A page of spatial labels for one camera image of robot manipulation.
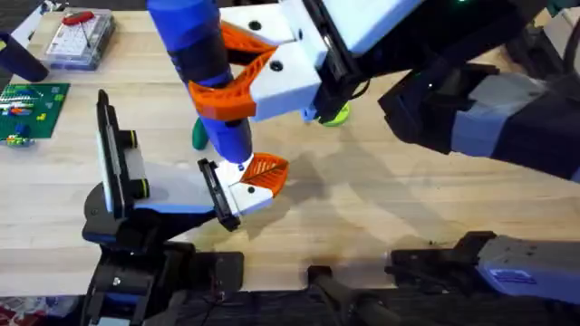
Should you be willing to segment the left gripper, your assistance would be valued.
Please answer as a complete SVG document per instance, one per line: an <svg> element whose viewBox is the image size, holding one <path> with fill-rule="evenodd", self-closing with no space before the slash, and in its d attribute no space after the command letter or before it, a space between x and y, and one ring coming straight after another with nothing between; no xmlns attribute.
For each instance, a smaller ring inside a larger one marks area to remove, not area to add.
<svg viewBox="0 0 580 326"><path fill-rule="evenodd" d="M82 238L97 245L156 245L216 219L228 231L269 206L288 162L253 153L243 163L205 158L196 170L146 162L134 131L96 133L101 182L85 199ZM229 206L224 185L229 186Z"/></svg>

